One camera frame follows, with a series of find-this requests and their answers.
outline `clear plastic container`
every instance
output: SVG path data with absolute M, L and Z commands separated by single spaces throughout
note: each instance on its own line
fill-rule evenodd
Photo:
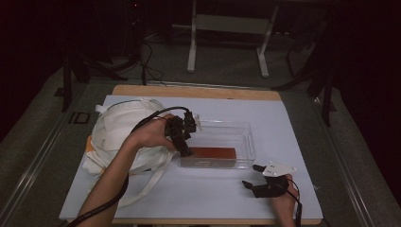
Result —
M 255 159 L 251 126 L 246 122 L 201 121 L 186 140 L 194 155 L 181 158 L 181 167 L 250 168 Z

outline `white table surface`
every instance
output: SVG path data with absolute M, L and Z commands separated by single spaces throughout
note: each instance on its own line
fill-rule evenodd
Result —
M 199 114 L 201 120 L 249 122 L 251 124 L 256 159 L 254 164 L 265 166 L 269 161 L 294 166 L 293 180 L 300 188 L 303 204 L 303 220 L 322 219 L 323 214 L 313 184 L 305 167 L 286 108 L 279 100 L 234 100 L 211 98 L 153 97 L 165 107 L 184 106 Z M 134 96 L 107 96 L 104 105 L 135 99 Z M 183 111 L 173 111 L 183 117 Z M 125 196 L 139 193 L 148 182 L 150 174 L 130 177 Z M 73 219 L 83 204 L 93 177 L 83 171 L 81 165 L 71 185 L 61 219 Z M 161 180 L 150 193 L 134 205 L 119 208 L 115 222 L 120 219 L 177 219 L 213 220 L 275 219 L 269 199 L 256 199 L 242 181 L 264 184 L 261 173 L 253 169 L 216 169 L 179 167 L 176 155 Z

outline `gray carpet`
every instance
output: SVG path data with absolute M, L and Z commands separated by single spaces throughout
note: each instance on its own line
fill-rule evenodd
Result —
M 148 62 L 149 84 L 174 82 L 207 85 L 243 86 L 269 90 L 290 81 L 285 55 L 291 45 L 287 37 L 274 37 L 268 48 L 271 76 L 260 77 L 255 44 L 227 44 L 205 40 L 198 45 L 196 70 L 186 73 L 189 42 L 187 35 L 172 43 L 151 42 Z M 148 49 L 144 46 L 144 58 Z M 302 67 L 307 53 L 291 55 L 295 70 Z M 48 150 L 40 174 L 11 214 L 9 226 L 59 226 L 65 196 L 76 173 L 85 145 L 96 121 L 94 106 L 102 103 L 120 82 L 95 75 L 89 84 L 74 82 L 75 102 L 61 113 L 62 99 L 53 94 L 61 87 L 61 71 L 52 76 L 0 146 L 0 204 L 4 208 L 20 177 L 35 155 Z M 139 84 L 142 68 L 137 65 L 121 75 L 126 83 Z M 320 105 L 305 93 L 308 82 L 280 93 L 304 155 L 323 214 L 333 227 L 401 226 L 401 211 L 381 177 L 354 121 L 343 105 L 340 92 L 333 94 L 335 111 L 330 113 L 332 127 L 320 118 Z M 68 124 L 73 113 L 92 114 L 89 124 Z M 48 145 L 46 138 L 53 140 Z M 327 226 L 322 222 L 317 226 Z

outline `white stand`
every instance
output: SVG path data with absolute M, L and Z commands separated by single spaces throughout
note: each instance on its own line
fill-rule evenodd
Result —
M 269 71 L 266 64 L 265 51 L 277 11 L 278 7 L 276 6 L 274 7 L 269 20 L 197 14 L 197 0 L 192 0 L 191 46 L 189 48 L 188 73 L 193 73 L 195 71 L 195 59 L 197 55 L 196 33 L 197 29 L 202 29 L 263 34 L 265 39 L 260 47 L 256 48 L 256 53 L 257 58 L 259 59 L 262 77 L 267 78 L 269 76 Z

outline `white cloth bag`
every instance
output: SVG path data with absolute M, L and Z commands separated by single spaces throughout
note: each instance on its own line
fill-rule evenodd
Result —
M 100 112 L 100 116 L 92 131 L 91 144 L 94 150 L 85 152 L 82 168 L 98 179 L 131 133 L 133 127 L 145 117 L 163 109 L 165 107 L 162 103 L 149 98 L 137 98 L 110 107 L 96 105 L 96 111 Z M 131 205 L 146 196 L 162 177 L 173 156 L 174 152 L 168 151 L 166 147 L 162 146 L 139 149 L 132 163 L 130 175 L 140 174 L 149 169 L 155 172 L 138 196 L 123 198 L 118 206 Z

